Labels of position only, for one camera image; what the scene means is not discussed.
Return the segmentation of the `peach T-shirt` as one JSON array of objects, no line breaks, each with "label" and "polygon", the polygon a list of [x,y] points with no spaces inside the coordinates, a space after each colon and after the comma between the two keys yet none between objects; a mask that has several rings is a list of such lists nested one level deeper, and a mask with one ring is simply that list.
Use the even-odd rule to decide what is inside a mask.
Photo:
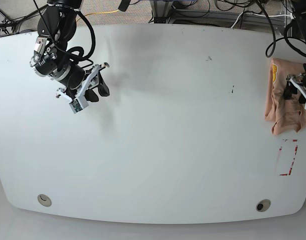
[{"label": "peach T-shirt", "polygon": [[271,59],[264,116],[266,121],[273,122],[271,132],[274,136],[289,131],[299,132],[306,127],[305,105],[299,103],[301,94],[284,99],[287,77],[303,72],[302,63]]}]

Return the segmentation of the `black tripod on floor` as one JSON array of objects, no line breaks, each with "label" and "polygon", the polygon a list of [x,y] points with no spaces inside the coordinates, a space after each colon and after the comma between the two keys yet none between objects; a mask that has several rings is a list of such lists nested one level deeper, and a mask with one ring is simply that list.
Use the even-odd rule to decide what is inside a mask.
[{"label": "black tripod on floor", "polygon": [[21,26],[24,22],[37,17],[38,10],[34,10],[33,12],[17,17],[17,18],[10,18],[1,8],[0,8],[0,15],[2,16],[2,21],[0,23],[0,37],[12,36],[17,35],[20,33]]}]

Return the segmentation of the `red tape rectangle marking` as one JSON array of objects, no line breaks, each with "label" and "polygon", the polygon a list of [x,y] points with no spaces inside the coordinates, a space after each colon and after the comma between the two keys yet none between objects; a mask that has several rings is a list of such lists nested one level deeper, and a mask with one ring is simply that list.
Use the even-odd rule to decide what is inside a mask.
[{"label": "red tape rectangle marking", "polygon": [[283,139],[278,151],[276,173],[278,176],[290,176],[295,163],[299,141]]}]

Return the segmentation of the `aluminium frame stand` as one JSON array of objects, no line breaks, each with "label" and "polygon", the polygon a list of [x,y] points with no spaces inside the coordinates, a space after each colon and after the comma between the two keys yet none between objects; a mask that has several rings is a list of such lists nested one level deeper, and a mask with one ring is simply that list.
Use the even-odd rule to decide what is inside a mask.
[{"label": "aluminium frame stand", "polygon": [[171,19],[173,0],[150,0],[154,24],[168,24]]}]

